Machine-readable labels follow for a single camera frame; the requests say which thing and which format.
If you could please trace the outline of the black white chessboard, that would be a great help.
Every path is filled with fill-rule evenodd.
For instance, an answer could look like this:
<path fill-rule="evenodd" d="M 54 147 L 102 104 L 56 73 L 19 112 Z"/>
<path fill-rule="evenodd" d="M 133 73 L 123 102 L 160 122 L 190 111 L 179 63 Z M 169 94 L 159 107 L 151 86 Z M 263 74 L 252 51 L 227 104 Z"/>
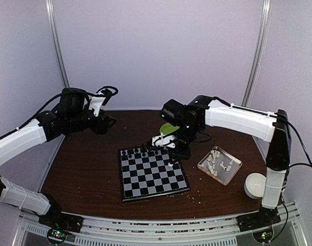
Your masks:
<path fill-rule="evenodd" d="M 173 195 L 191 189 L 182 165 L 169 165 L 168 149 L 145 146 L 118 150 L 122 202 Z"/>

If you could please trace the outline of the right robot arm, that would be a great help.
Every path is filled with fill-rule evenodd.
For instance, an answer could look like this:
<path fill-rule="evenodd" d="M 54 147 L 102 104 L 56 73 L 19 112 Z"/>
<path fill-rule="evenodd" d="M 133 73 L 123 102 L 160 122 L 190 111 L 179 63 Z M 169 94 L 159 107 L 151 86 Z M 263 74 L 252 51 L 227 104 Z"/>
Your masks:
<path fill-rule="evenodd" d="M 255 214 L 254 221 L 263 227 L 274 218 L 273 209 L 279 203 L 290 165 L 291 136 L 284 110 L 259 111 L 230 104 L 215 96 L 198 95 L 186 105 L 170 99 L 163 105 L 160 117 L 178 129 L 153 137 L 152 145 L 167 147 L 172 160 L 190 159 L 190 144 L 206 128 L 232 133 L 234 139 L 241 136 L 267 142 L 263 208 Z"/>

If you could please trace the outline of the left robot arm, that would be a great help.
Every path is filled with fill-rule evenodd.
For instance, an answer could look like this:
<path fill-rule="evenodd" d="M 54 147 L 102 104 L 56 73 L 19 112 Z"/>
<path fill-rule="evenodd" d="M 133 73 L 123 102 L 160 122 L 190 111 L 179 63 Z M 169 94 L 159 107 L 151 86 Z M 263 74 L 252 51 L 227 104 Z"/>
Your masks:
<path fill-rule="evenodd" d="M 22 125 L 0 137 L 0 171 L 3 165 L 19 161 L 25 171 L 38 161 L 42 145 L 49 145 L 60 136 L 69 136 L 90 129 L 106 134 L 116 124 L 103 107 L 118 94 L 113 86 L 91 93 L 79 88 L 64 88 L 49 99 Z M 60 205 L 49 195 L 17 185 L 0 174 L 0 203 L 32 211 L 55 228 L 66 222 Z"/>

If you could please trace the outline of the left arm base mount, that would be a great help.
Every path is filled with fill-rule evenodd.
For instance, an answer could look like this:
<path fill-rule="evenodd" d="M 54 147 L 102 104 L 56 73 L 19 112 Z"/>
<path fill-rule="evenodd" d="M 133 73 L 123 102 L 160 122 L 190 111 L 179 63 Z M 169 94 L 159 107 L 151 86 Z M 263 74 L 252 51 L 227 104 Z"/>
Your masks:
<path fill-rule="evenodd" d="M 37 215 L 40 224 L 49 227 L 46 238 L 53 245 L 59 245 L 66 240 L 74 239 L 75 233 L 79 233 L 83 224 L 83 217 L 61 213 L 59 222 L 52 222 L 46 215 Z"/>

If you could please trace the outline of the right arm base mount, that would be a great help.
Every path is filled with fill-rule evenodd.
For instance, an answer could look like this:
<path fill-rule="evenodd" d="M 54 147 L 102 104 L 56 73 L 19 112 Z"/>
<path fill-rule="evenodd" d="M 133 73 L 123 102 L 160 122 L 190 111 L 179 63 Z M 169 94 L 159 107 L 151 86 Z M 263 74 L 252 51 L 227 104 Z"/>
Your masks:
<path fill-rule="evenodd" d="M 281 218 L 275 215 L 270 218 L 260 215 L 259 212 L 240 215 L 237 217 L 237 224 L 240 232 L 252 232 L 253 238 L 258 243 L 269 243 L 274 237 L 273 225 L 279 223 Z"/>

